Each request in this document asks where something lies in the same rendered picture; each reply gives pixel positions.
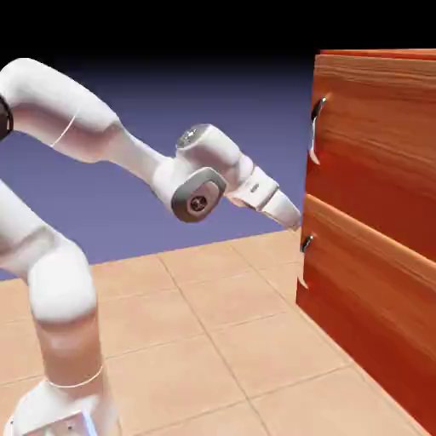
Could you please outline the reddish wooden cabinet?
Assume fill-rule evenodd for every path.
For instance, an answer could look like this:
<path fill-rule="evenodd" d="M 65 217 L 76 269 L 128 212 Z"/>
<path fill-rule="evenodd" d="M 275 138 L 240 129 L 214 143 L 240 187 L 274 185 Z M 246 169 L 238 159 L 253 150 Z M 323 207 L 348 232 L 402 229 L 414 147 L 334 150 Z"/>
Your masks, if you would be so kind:
<path fill-rule="evenodd" d="M 298 306 L 436 436 L 436 49 L 324 50 Z"/>

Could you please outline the short wooden cabinet door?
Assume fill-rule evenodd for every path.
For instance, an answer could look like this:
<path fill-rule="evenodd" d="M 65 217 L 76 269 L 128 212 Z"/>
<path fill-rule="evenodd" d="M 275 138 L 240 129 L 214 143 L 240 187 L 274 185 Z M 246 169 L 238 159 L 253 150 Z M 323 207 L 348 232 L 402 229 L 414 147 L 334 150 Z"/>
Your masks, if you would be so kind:
<path fill-rule="evenodd" d="M 298 306 L 436 436 L 436 262 L 307 195 Z"/>

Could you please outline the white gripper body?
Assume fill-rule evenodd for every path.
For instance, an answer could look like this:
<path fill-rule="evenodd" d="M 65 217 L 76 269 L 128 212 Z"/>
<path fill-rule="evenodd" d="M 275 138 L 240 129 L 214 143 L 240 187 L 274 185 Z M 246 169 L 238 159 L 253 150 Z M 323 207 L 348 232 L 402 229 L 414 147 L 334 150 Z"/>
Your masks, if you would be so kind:
<path fill-rule="evenodd" d="M 267 201 L 261 213 L 292 231 L 297 231 L 301 226 L 301 212 L 280 189 Z"/>

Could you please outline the tall wooden cabinet door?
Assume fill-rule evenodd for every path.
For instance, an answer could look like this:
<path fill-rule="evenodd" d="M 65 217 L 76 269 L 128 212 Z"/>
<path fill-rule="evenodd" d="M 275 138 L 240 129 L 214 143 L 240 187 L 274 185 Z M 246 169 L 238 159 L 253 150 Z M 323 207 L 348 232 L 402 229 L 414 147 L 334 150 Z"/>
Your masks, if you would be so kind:
<path fill-rule="evenodd" d="M 436 49 L 317 55 L 307 193 L 436 261 Z"/>

